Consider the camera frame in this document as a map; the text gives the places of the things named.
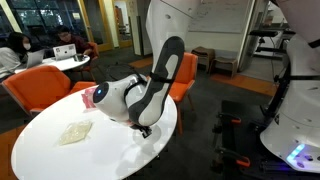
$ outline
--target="whiteboard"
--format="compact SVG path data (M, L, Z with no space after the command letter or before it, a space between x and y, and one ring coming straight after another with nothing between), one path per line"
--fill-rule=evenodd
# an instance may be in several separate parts
M250 0L203 0L189 24L189 31L241 33Z

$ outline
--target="window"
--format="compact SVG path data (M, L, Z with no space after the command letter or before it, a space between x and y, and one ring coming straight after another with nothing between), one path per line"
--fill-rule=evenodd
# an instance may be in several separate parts
M77 0L7 0L7 2L23 33L31 38L34 37L40 44L54 43L57 40L55 27L62 24L87 39ZM43 29L42 32L47 34L47 42L41 42L39 37L35 37L38 31L31 32L34 27Z

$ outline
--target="office chair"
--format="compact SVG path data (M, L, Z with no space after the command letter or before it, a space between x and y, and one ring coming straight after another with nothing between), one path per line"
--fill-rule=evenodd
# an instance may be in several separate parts
M81 73L82 80L83 80L83 71L89 72L92 80L96 81L94 75L92 74L92 69L97 68L100 71L100 73L104 76L104 73L101 70L101 68L99 67L99 63L98 63L98 58L99 58L98 45L97 45L97 43L94 43L94 42L88 42L88 44L93 48L94 57L91 59L89 66L85 66L81 69L76 69L75 72Z
M10 76L3 87L31 117L69 94L96 85L77 82L71 87L70 79L55 66L33 67Z
M194 110L194 106L191 101L189 90L195 82L196 73L197 73L197 64L198 64L198 56L191 53L184 53L180 68L178 70L178 74L169 91L169 95L172 97L173 101L177 106L178 132L180 135L182 135L183 133L180 103L183 101L186 95L188 96L191 109Z

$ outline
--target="person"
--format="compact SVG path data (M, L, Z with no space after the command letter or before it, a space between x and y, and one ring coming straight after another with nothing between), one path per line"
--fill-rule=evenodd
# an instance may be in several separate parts
M94 54L92 47L80 36L72 35L67 26L59 25L56 27L56 31L60 38L60 42L58 43L59 46L75 44L77 53L88 55L91 59L93 58Z
M0 48L0 82L14 74L21 64L27 61L31 49L30 38L19 32L10 33L7 46Z

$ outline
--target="laptop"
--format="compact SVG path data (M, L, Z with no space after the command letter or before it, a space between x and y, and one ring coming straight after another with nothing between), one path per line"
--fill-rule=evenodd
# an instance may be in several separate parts
M68 59L77 54L76 46L74 44L54 47L53 52L54 52L55 60L57 61Z
M40 51L28 53L27 63L23 64L22 66L20 66L17 69L29 69L29 68L32 68L32 67L37 66L39 64L42 64L43 56L44 56L43 49Z

